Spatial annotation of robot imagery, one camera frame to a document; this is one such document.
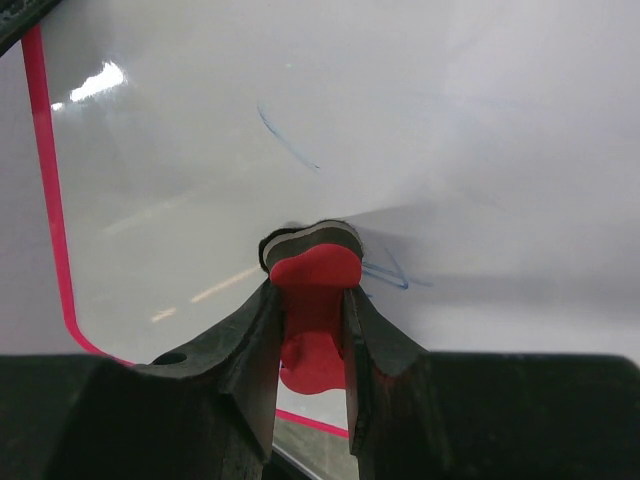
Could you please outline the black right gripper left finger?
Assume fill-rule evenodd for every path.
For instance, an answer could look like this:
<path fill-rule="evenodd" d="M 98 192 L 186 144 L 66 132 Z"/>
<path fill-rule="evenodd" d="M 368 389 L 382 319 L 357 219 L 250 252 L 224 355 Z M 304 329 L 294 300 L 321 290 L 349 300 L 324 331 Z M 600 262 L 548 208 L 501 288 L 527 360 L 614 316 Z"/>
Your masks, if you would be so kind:
<path fill-rule="evenodd" d="M 259 479 L 272 451 L 279 295 L 262 283 L 235 312 L 135 366 L 159 396 L 160 479 Z"/>

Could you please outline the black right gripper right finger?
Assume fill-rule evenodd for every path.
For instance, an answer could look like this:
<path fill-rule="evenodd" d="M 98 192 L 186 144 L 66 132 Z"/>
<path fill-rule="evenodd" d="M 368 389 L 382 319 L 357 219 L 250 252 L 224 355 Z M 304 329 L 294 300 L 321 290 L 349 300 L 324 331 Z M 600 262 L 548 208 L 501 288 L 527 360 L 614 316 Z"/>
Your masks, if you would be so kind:
<path fill-rule="evenodd" d="M 344 293 L 350 453 L 361 479 L 438 479 L 440 412 L 427 351 L 381 315 L 362 288 Z"/>

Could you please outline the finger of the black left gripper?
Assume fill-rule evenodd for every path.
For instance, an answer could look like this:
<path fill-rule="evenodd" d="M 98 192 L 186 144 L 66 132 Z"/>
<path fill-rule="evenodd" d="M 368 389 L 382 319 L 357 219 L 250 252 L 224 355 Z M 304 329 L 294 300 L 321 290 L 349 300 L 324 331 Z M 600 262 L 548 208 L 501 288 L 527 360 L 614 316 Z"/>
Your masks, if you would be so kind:
<path fill-rule="evenodd" d="M 61 0 L 0 0 L 0 56 L 3 56 Z"/>

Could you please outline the pink-framed whiteboard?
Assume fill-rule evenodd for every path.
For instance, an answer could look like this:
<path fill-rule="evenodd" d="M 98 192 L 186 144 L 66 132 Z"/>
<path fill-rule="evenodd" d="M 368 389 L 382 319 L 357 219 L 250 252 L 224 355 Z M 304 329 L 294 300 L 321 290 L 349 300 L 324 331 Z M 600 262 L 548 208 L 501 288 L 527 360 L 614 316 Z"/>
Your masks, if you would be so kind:
<path fill-rule="evenodd" d="M 160 479 L 135 366 L 326 219 L 429 355 L 438 479 L 638 477 L 637 2 L 61 1 L 13 47 L 73 346 L 2 356 L 3 478 Z"/>

